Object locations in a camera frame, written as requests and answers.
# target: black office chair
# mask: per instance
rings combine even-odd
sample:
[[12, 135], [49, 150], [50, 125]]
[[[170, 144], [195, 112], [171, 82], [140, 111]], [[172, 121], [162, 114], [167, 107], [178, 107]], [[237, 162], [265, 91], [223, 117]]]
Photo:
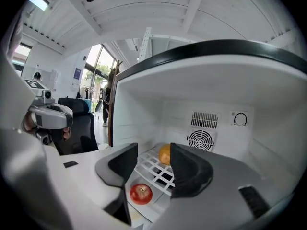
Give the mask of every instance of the black office chair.
[[73, 112], [71, 137], [66, 141], [54, 142], [60, 155], [69, 155], [98, 150], [95, 139], [93, 114], [83, 99], [59, 98], [58, 104], [69, 107]]

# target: white wire rack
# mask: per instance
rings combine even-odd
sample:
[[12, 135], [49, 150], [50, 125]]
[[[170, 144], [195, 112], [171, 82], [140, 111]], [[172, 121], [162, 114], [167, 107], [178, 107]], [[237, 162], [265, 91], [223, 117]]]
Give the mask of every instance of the white wire rack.
[[156, 146], [140, 154], [134, 170], [153, 186], [171, 196], [175, 187], [173, 170], [159, 161], [159, 149], [160, 146]]

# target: temperature dial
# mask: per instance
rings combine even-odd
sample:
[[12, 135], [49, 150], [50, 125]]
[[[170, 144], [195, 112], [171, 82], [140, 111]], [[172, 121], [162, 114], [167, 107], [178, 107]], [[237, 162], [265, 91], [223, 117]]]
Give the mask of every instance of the temperature dial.
[[244, 113], [238, 113], [234, 119], [235, 125], [238, 125], [238, 126], [246, 126], [247, 121], [248, 121], [248, 118], [246, 117]]

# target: orange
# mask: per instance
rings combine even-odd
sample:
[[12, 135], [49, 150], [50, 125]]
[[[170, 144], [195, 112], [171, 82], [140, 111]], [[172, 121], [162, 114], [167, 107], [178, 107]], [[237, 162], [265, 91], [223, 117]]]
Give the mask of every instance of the orange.
[[171, 144], [165, 144], [160, 148], [159, 160], [162, 164], [169, 165], [171, 161]]

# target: window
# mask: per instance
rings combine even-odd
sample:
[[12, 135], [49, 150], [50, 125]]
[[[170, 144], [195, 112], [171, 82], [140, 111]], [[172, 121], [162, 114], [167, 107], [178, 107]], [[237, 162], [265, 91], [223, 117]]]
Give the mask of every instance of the window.
[[84, 69], [81, 77], [81, 85], [91, 87], [93, 73]]
[[20, 44], [13, 53], [12, 63], [24, 66], [30, 54], [30, 51], [31, 47], [24, 44]]
[[95, 63], [97, 61], [97, 58], [99, 57], [99, 54], [101, 52], [102, 46], [100, 44], [95, 45], [91, 48], [90, 53], [88, 54], [86, 63], [90, 64], [91, 66], [95, 67]]
[[98, 59], [97, 68], [98, 66], [105, 66], [100, 70], [103, 74], [108, 75], [113, 67], [113, 64], [114, 58], [106, 51], [105, 48], [103, 48]]
[[81, 85], [93, 90], [90, 97], [92, 99], [92, 112], [94, 112], [99, 101], [100, 88], [107, 85], [107, 77], [114, 62], [115, 58], [103, 45], [95, 45], [91, 48], [82, 74]]

